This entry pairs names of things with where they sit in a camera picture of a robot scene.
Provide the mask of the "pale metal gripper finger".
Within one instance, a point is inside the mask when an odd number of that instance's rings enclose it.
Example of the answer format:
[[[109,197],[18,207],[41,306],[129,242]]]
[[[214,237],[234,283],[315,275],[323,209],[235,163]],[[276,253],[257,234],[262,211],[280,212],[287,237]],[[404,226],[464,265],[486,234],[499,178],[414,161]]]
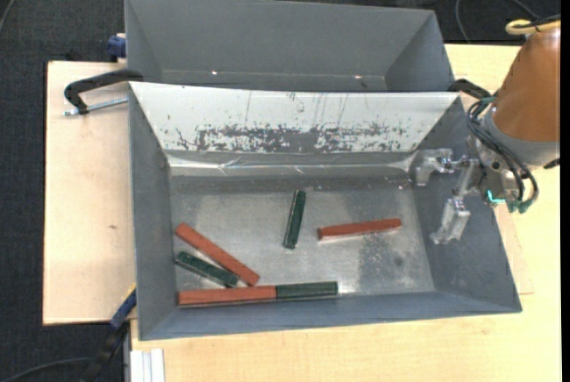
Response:
[[[460,240],[471,213],[466,209],[463,199],[448,199],[444,205],[442,220],[436,232],[429,238],[436,244],[447,244]]]
[[[457,157],[449,148],[420,150],[413,162],[413,180],[418,186],[426,186],[433,173],[453,174],[466,162],[466,155]]]

